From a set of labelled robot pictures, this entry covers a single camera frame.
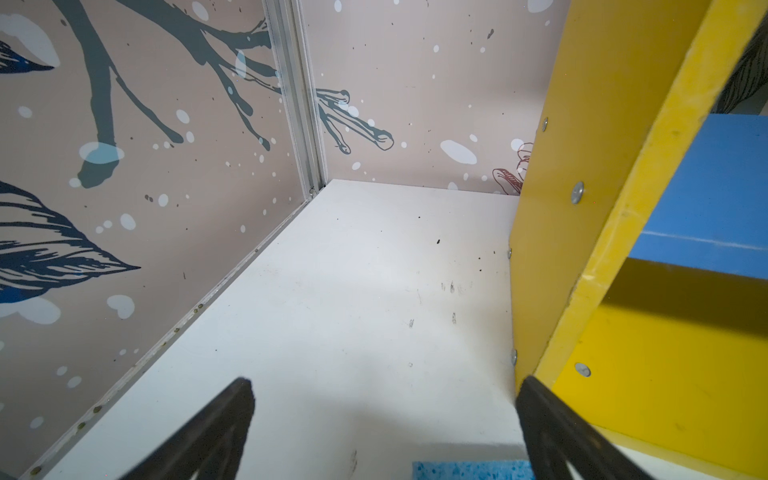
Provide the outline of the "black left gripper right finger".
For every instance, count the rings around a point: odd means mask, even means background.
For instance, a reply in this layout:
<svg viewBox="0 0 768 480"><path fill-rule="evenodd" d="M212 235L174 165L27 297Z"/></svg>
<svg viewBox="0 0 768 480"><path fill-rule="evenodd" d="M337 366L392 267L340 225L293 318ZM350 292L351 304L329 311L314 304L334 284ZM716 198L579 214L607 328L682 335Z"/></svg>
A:
<svg viewBox="0 0 768 480"><path fill-rule="evenodd" d="M536 377L523 380L516 409L537 479L650 477Z"/></svg>

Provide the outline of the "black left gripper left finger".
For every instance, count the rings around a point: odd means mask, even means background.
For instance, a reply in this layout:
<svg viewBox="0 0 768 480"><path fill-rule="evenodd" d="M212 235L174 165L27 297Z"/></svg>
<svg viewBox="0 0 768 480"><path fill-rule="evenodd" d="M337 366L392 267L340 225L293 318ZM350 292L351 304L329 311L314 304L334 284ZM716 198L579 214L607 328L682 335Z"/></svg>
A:
<svg viewBox="0 0 768 480"><path fill-rule="evenodd" d="M251 381L239 377L122 478L234 479L254 412Z"/></svg>

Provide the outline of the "light blue sponge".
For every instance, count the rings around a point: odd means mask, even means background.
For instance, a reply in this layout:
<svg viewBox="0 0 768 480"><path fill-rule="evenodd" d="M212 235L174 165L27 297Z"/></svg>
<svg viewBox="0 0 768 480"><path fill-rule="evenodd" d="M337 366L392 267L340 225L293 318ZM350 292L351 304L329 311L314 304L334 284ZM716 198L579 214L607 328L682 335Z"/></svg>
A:
<svg viewBox="0 0 768 480"><path fill-rule="evenodd" d="M534 480L529 461L413 462L413 480Z"/></svg>

